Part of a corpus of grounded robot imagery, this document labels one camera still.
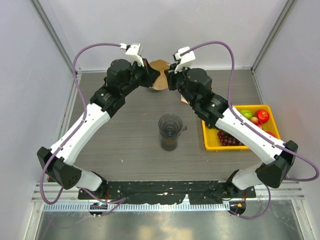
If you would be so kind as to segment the brown paper coffee filter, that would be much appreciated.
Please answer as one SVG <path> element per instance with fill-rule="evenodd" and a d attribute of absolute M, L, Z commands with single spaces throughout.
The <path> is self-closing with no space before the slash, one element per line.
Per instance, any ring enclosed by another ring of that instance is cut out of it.
<path fill-rule="evenodd" d="M 160 75 L 155 80 L 152 88 L 156 91 L 162 91 L 167 89 L 168 81 L 165 75 L 165 70 L 168 70 L 170 68 L 170 64 L 164 60 L 158 59 L 158 60 L 152 61 L 149 65 L 153 69 L 160 72 Z"/>

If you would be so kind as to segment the glass coffee carafe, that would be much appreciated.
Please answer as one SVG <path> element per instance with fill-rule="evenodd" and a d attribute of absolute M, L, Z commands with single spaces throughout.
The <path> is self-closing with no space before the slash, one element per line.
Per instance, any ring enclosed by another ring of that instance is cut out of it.
<path fill-rule="evenodd" d="M 178 146 L 178 137 L 179 137 L 179 134 L 175 134 L 175 135 L 161 134 L 161 138 L 160 138 L 161 148 L 167 152 L 174 151 Z"/>

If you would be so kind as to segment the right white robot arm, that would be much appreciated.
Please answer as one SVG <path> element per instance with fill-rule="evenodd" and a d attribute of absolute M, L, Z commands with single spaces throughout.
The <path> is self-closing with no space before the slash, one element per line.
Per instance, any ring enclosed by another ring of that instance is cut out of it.
<path fill-rule="evenodd" d="M 295 161 L 298 145 L 273 137 L 229 106 L 224 97 L 212 92 L 212 79 L 205 70 L 184 68 L 175 72 L 175 67 L 172 64 L 164 72 L 169 90 L 177 90 L 201 120 L 232 135 L 261 160 L 256 166 L 234 171 L 226 181 L 227 193 L 238 197 L 256 185 L 278 188 Z"/>

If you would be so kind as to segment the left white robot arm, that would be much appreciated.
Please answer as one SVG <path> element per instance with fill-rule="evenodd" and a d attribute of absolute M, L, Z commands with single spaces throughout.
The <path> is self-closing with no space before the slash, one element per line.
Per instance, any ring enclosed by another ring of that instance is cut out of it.
<path fill-rule="evenodd" d="M 63 189 L 73 187 L 89 190 L 96 199 L 107 193 L 106 181 L 92 171 L 75 166 L 82 148 L 91 137 L 107 123 L 125 104 L 125 98 L 138 87 L 152 87 L 160 76 L 146 59 L 143 66 L 125 59 L 114 60 L 107 69 L 104 85 L 90 98 L 85 112 L 50 148 L 41 147 L 37 152 L 40 165 L 45 173 Z"/>

